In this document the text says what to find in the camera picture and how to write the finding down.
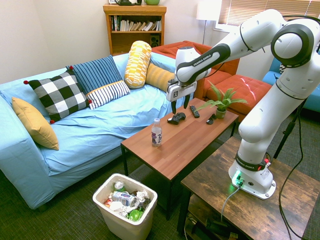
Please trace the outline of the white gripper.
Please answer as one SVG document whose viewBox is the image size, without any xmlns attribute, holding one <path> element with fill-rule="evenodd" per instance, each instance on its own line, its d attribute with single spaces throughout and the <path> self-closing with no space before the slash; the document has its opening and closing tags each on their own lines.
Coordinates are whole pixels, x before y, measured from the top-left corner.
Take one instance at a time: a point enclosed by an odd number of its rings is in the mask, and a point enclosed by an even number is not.
<svg viewBox="0 0 320 240">
<path fill-rule="evenodd" d="M 197 88 L 197 82 L 193 82 L 190 85 L 182 86 L 181 82 L 175 79 L 167 82 L 166 99 L 171 102 L 172 113 L 176 114 L 177 99 L 184 97 L 183 108 L 188 107 L 191 93 L 195 92 Z"/>
</svg>

